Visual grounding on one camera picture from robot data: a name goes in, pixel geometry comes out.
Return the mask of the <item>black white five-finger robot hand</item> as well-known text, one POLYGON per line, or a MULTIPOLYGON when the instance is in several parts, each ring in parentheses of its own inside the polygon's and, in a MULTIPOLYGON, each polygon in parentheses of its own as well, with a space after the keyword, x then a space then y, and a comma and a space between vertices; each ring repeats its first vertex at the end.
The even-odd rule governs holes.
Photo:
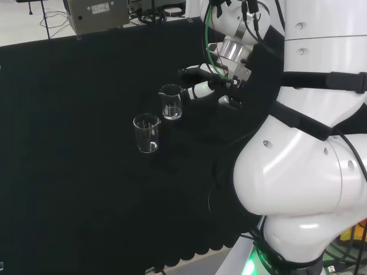
POLYGON ((193 65, 178 71, 178 76, 189 85, 185 89, 189 100, 202 100, 212 97, 220 105, 240 110, 243 107, 240 91, 247 84, 251 71, 238 66, 228 72, 227 66, 214 67, 210 64, 193 65))

